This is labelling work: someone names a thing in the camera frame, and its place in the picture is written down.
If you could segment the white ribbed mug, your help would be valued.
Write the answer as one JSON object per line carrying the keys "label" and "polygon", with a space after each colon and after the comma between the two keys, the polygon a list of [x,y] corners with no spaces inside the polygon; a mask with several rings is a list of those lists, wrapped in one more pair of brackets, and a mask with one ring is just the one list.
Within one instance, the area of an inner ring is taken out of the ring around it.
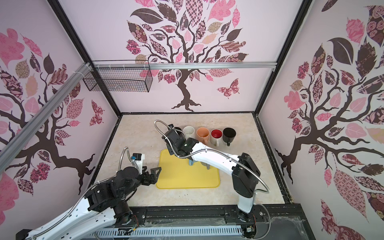
{"label": "white ribbed mug", "polygon": [[183,132],[185,133],[186,140],[189,138],[193,138],[193,139],[196,138],[196,131],[195,131],[195,128],[192,126],[184,127]]}

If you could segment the small white mug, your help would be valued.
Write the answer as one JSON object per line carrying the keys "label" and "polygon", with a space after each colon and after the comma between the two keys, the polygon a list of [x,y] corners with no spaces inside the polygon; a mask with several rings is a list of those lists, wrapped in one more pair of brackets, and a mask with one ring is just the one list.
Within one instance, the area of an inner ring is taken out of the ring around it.
{"label": "small white mug", "polygon": [[212,145],[218,147],[222,141],[223,132],[220,129],[211,130],[210,142]]}

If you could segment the cream and peach mug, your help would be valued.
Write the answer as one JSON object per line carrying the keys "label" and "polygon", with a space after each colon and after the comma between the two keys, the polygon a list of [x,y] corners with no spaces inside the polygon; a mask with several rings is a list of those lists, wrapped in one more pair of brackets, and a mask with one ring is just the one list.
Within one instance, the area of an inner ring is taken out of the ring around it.
{"label": "cream and peach mug", "polygon": [[207,145],[210,139],[210,131],[209,129],[205,127],[200,127],[197,129],[197,138],[198,140],[203,143],[204,145]]}

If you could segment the black mug white rim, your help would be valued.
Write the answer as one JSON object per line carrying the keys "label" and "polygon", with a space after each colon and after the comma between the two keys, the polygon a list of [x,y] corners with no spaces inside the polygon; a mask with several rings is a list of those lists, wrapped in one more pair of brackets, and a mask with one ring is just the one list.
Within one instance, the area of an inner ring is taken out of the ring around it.
{"label": "black mug white rim", "polygon": [[179,127],[174,127],[175,131],[178,133],[179,136],[183,136],[183,131]]}

